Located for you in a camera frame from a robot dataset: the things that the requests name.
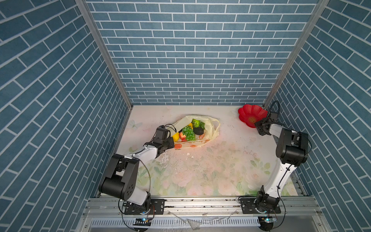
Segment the red flower-shaped plate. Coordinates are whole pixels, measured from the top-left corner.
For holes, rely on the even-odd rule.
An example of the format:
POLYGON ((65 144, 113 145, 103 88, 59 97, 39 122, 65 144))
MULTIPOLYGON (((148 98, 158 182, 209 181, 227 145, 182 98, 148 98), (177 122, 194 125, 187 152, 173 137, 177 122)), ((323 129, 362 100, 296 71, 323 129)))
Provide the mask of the red flower-shaped plate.
POLYGON ((259 105, 246 104, 238 109, 239 120, 250 128, 256 128, 256 123, 268 115, 268 111, 259 105))

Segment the cream printed plastic bag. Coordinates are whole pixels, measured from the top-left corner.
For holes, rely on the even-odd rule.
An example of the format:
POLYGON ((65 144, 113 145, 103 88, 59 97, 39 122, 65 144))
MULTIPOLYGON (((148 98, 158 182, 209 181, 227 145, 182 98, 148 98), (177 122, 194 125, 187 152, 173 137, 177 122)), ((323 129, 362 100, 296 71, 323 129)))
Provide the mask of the cream printed plastic bag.
POLYGON ((188 115, 181 118, 176 123, 168 125, 171 132, 171 137, 176 133, 182 132, 182 129, 185 126, 188 126, 193 119, 197 119, 205 123, 204 134, 196 135, 195 141, 179 139, 178 142, 175 142, 175 149, 202 147, 219 136, 219 120, 208 116, 188 115))

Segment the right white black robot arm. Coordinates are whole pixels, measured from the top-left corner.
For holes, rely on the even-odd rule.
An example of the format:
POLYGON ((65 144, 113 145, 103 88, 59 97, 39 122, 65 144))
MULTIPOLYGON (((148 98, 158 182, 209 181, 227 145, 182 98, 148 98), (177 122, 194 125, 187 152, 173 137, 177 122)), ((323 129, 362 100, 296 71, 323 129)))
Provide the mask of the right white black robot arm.
POLYGON ((302 131, 296 131, 284 126, 278 121, 279 114, 269 112, 262 120, 255 123, 260 135, 277 137, 275 155, 278 163, 268 182, 257 194, 257 204, 278 205, 282 188, 290 175, 308 159, 309 136, 302 131))

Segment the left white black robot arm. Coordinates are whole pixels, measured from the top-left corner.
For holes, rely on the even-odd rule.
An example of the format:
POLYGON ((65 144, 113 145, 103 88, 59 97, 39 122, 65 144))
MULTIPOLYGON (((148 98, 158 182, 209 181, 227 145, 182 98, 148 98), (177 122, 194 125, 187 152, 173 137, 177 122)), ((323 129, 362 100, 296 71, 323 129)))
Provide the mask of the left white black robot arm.
POLYGON ((128 155, 114 154, 110 158, 99 183, 99 192, 138 206, 147 205, 150 193, 136 187, 139 167, 144 167, 174 146, 167 126, 157 127, 153 138, 143 148, 128 155))

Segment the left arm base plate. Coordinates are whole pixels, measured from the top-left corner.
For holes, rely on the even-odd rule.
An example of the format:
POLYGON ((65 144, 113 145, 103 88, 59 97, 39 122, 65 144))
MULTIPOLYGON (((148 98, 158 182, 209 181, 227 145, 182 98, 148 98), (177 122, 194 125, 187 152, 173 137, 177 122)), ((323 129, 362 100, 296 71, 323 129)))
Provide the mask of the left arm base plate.
POLYGON ((165 208, 165 199, 145 200, 143 205, 134 203, 124 203, 123 212, 125 215, 163 215, 165 208))

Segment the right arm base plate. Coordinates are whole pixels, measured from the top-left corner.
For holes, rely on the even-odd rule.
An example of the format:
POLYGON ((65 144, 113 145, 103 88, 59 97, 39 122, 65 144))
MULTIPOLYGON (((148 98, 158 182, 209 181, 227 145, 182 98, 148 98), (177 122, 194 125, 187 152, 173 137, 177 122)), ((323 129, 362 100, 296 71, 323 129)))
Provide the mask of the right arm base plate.
POLYGON ((253 197, 241 197, 237 199, 237 202, 241 205, 243 214, 280 214, 282 212, 279 206, 279 198, 258 201, 253 197))

